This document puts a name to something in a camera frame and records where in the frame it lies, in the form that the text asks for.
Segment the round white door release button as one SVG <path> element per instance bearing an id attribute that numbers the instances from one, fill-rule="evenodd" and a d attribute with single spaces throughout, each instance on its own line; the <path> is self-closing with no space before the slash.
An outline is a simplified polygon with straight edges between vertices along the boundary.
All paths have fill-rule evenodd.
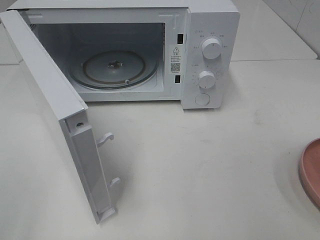
<path id="1" fill-rule="evenodd" d="M 206 93 L 198 94 L 195 97 L 195 103 L 200 106 L 206 106 L 210 102 L 210 96 Z"/>

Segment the white timer knob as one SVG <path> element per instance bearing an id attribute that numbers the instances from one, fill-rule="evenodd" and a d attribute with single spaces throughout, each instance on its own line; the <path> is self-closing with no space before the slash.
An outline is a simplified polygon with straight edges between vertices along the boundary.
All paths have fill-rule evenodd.
<path id="1" fill-rule="evenodd" d="M 198 76 L 198 85 L 202 89 L 210 89 L 216 83 L 216 76 L 212 71 L 202 71 Z"/>

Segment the pink round plate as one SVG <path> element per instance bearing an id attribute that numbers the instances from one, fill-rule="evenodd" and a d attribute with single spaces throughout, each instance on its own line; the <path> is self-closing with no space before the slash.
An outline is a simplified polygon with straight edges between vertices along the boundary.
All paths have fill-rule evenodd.
<path id="1" fill-rule="evenodd" d="M 310 201 L 320 209 L 320 139 L 306 145 L 299 160 L 298 172 L 301 185 Z"/>

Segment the glass microwave turntable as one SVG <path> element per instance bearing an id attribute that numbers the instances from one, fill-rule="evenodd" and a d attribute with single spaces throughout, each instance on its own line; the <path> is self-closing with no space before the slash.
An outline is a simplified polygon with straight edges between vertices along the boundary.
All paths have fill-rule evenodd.
<path id="1" fill-rule="evenodd" d="M 144 52 L 107 50 L 75 56 L 68 70 L 70 76 L 85 87 L 117 90 L 147 81 L 158 65 L 158 58 Z"/>

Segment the white microwave oven body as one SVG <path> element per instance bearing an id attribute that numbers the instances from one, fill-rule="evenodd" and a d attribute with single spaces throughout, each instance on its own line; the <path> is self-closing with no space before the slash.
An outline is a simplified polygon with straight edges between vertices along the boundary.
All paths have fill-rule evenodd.
<path id="1" fill-rule="evenodd" d="M 84 102 L 180 101 L 184 109 L 215 109 L 223 98 L 225 74 L 240 20 L 230 0 L 18 0 L 7 10 L 27 17 L 29 27 Z M 221 40 L 215 59 L 203 56 L 201 44 Z M 86 52 L 120 50 L 158 59 L 147 81 L 120 89 L 94 89 L 69 73 L 73 58 Z M 209 89 L 199 74 L 216 77 Z M 208 94 L 207 105 L 195 103 Z"/>

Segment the white upper power knob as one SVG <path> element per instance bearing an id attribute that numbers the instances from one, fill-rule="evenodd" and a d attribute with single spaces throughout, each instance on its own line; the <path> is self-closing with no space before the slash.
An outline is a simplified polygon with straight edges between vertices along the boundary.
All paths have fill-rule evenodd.
<path id="1" fill-rule="evenodd" d="M 202 55 L 208 60 L 219 57 L 222 53 L 222 48 L 221 40 L 215 36 L 205 39 L 201 44 Z"/>

